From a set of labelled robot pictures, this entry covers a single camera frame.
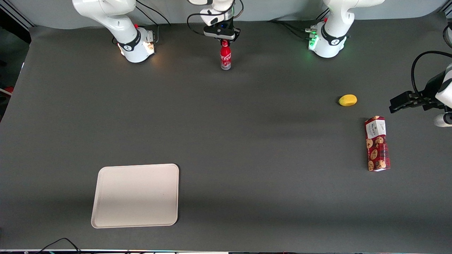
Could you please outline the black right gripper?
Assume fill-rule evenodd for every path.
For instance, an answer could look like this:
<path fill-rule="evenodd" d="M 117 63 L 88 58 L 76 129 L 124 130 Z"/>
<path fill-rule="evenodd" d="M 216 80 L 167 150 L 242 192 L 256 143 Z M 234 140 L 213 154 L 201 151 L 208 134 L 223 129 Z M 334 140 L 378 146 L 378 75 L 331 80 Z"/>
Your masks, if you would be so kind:
<path fill-rule="evenodd" d="M 228 20 L 224 20 L 224 21 L 214 24 L 212 26 L 213 33 L 215 33 L 215 34 L 234 34 L 233 39 L 231 41 L 235 42 L 238 39 L 241 30 L 239 28 L 234 28 L 233 21 L 234 21 L 234 19 L 228 19 Z M 222 36 L 217 36 L 216 39 L 220 43 L 222 43 L 224 40 Z"/>

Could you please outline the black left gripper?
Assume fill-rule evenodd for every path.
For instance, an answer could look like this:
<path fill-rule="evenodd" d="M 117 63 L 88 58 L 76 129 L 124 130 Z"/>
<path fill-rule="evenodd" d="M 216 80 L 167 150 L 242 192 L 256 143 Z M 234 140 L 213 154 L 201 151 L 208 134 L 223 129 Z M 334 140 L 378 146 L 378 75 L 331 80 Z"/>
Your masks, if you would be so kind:
<path fill-rule="evenodd" d="M 422 106 L 424 111 L 432 108 L 447 111 L 447 71 L 431 78 L 421 92 L 425 104 L 413 91 L 405 91 L 389 100 L 389 112 L 394 114 L 402 109 Z"/>

